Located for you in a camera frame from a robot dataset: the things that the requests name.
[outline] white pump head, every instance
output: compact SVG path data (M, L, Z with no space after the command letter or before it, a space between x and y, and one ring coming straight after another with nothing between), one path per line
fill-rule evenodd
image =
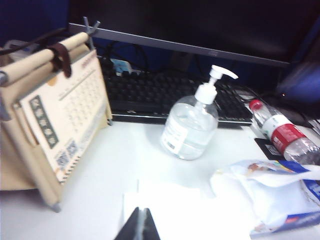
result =
M210 105L214 102L217 91L214 84L217 80L221 79L223 74L228 75L234 79L237 79L238 76L232 71L225 69L221 66L212 65L210 71L210 80L200 85L195 93L195 99L203 104Z
M221 79L223 74L232 77L233 79L237 79L238 76L234 74L232 71L225 69L221 66L212 65L210 71L210 84L215 84L217 80Z

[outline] wooden calendar holder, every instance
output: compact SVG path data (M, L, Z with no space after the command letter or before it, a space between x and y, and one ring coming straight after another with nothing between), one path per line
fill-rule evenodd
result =
M85 45L88 39L89 35L81 32L60 42L68 51L71 62L90 52ZM17 104L19 99L57 72L53 63L54 58L53 50L44 49L0 68L0 189L2 191L38 189L45 203L58 212L63 184L57 180L43 148L34 140L35 136L25 113ZM94 131L106 127L107 120L112 120L108 97L106 97L105 114L100 119L99 127Z

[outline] water bottle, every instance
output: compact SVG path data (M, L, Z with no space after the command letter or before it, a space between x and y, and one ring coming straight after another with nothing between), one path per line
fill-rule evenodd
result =
M252 100L249 107L261 132L270 139L287 161L320 164L319 147L281 112L257 99Z

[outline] pump dispenser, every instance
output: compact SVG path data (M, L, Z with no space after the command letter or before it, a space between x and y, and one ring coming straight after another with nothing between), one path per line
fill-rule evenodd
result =
M199 85L194 96L185 96L173 105L161 143L176 157L194 160L204 153L218 127L218 111L213 104L217 95L214 84L223 74L238 78L230 70L212 65L209 82Z

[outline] red label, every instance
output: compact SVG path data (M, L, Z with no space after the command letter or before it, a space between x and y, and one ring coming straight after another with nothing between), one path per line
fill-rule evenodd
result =
M306 136L299 131L292 123L278 126L272 133L271 141L281 154L284 154L286 147L294 140L305 138Z

